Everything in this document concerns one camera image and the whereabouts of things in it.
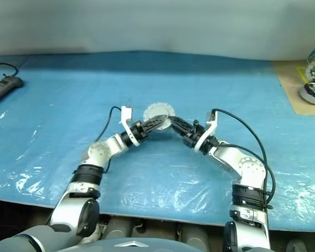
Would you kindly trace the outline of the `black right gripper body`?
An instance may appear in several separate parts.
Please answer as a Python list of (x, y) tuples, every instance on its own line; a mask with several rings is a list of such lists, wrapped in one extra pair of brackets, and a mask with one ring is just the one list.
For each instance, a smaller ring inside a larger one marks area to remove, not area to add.
[(200, 125), (198, 120), (193, 121), (193, 125), (187, 131), (187, 133), (183, 136), (183, 143), (193, 149), (195, 145), (199, 141), (200, 137), (205, 133), (205, 128)]

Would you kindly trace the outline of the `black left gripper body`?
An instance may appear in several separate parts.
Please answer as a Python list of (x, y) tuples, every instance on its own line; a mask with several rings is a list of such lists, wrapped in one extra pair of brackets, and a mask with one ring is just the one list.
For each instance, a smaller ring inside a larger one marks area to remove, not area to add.
[(131, 126), (131, 132), (137, 141), (145, 141), (148, 138), (148, 133), (145, 132), (141, 121), (137, 121)]

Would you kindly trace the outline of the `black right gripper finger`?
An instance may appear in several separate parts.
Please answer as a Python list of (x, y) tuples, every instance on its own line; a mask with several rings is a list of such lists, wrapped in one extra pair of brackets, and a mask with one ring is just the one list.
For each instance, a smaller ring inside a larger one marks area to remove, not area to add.
[(173, 122), (172, 129), (175, 131), (175, 133), (183, 137), (188, 133), (188, 123)]
[(171, 117), (172, 128), (174, 130), (191, 130), (192, 125), (179, 117)]

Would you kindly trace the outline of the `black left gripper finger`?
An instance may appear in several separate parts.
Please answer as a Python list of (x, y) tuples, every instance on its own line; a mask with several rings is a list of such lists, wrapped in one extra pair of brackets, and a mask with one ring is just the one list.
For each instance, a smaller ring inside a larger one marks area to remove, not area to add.
[(148, 121), (144, 122), (144, 126), (146, 128), (157, 128), (160, 125), (162, 125), (166, 120), (166, 115), (157, 115), (154, 116), (150, 119), (148, 119)]
[(148, 120), (146, 122), (146, 133), (150, 133), (157, 129), (161, 124), (163, 124), (163, 120)]

